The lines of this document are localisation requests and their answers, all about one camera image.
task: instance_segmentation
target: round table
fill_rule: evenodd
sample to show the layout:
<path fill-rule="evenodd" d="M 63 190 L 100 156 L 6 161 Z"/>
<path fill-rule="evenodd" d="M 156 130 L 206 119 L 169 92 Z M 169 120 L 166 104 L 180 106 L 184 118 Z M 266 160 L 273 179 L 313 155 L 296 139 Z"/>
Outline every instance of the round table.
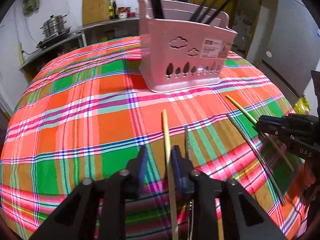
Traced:
<path fill-rule="evenodd" d="M 170 238 L 161 123 L 166 109 L 171 145 L 179 145 L 185 154 L 183 127 L 188 125 L 193 166 L 215 179 L 238 180 L 291 239 L 304 215 L 302 161 L 287 154 L 295 169 L 292 174 L 225 98 L 230 95 L 256 119 L 262 114 L 281 117 L 292 109 L 280 90 L 252 64 L 230 52 L 218 84 L 153 93 L 140 75 L 140 60 L 139 37 L 128 37 L 57 57 L 34 78 L 10 120 L 1 155 L 1 206 L 9 227 L 28 239 L 84 178 L 108 178 L 146 145 L 143 199 L 126 206 L 126 235 Z M 261 150 L 285 195 L 284 207 L 226 113 Z M 185 206 L 178 210 L 183 232 Z"/>

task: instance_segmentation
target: basket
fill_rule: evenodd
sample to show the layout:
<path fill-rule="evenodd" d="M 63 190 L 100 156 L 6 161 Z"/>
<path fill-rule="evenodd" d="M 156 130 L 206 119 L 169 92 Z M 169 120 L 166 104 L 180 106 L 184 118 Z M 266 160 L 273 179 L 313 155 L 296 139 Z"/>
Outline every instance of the basket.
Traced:
<path fill-rule="evenodd" d="M 220 12 L 210 25 L 189 22 L 198 5 L 161 0 L 165 19 L 154 19 L 150 0 L 138 2 L 139 69 L 147 87 L 166 93 L 218 83 L 237 35 L 227 27 L 228 14 Z"/>

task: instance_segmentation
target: yellow chopstick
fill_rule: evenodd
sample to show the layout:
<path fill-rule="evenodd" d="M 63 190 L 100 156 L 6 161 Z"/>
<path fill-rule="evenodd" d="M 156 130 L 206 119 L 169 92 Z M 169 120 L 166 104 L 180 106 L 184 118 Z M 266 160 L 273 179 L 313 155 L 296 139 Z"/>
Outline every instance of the yellow chopstick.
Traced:
<path fill-rule="evenodd" d="M 170 201 L 170 215 L 171 215 L 171 227 L 172 227 L 172 240 L 178 240 L 178 224 L 177 224 L 177 204 L 176 204 L 176 193 L 174 186 L 172 161 L 171 161 L 171 145 L 169 137 L 169 126 L 167 110 L 164 109 L 162 112 L 162 125 L 164 133 L 164 150 L 166 158 L 168 186 L 169 186 L 169 201 Z"/>
<path fill-rule="evenodd" d="M 239 105 L 232 97 L 230 97 L 229 95 L 226 95 L 226 98 L 228 98 L 253 124 L 257 123 L 257 121 L 241 105 Z M 272 143 L 272 145 L 276 148 L 277 152 L 279 154 L 281 154 L 281 156 L 283 157 L 283 159 L 285 160 L 285 162 L 289 166 L 290 170 L 293 172 L 294 168 L 293 168 L 292 164 L 290 163 L 288 158 L 285 156 L 283 151 L 279 148 L 277 143 L 267 133 L 262 133 L 262 134 Z"/>

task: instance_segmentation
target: silver bolt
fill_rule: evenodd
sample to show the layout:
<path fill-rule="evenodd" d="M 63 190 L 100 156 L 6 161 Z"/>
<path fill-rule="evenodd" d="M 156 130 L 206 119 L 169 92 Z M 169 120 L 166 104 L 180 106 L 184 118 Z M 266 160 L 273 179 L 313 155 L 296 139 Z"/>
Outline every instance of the silver bolt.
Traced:
<path fill-rule="evenodd" d="M 198 171 L 198 170 L 192 170 L 192 171 L 191 171 L 191 174 L 192 174 L 193 176 L 198 177 L 198 176 L 200 175 L 200 171 Z"/>
<path fill-rule="evenodd" d="M 119 173 L 121 176 L 127 176 L 130 172 L 128 170 L 121 170 Z"/>
<path fill-rule="evenodd" d="M 228 179 L 228 182 L 229 182 L 232 186 L 234 186 L 234 185 L 237 183 L 237 181 L 236 181 L 234 178 Z"/>
<path fill-rule="evenodd" d="M 92 179 L 90 178 L 85 178 L 83 181 L 82 181 L 82 184 L 83 185 L 90 185 L 92 183 Z"/>

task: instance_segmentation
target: stainless steel pot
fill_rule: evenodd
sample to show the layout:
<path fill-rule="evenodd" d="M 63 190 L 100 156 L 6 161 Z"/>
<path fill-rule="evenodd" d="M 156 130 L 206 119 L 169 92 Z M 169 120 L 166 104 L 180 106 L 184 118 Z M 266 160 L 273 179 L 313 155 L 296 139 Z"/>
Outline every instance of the stainless steel pot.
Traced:
<path fill-rule="evenodd" d="M 51 36 L 52 34 L 61 33 L 64 30 L 64 24 L 66 23 L 66 21 L 64 21 L 63 18 L 66 16 L 67 14 L 64 16 L 51 15 L 50 19 L 43 23 L 40 29 L 43 30 L 43 33 L 46 38 Z"/>

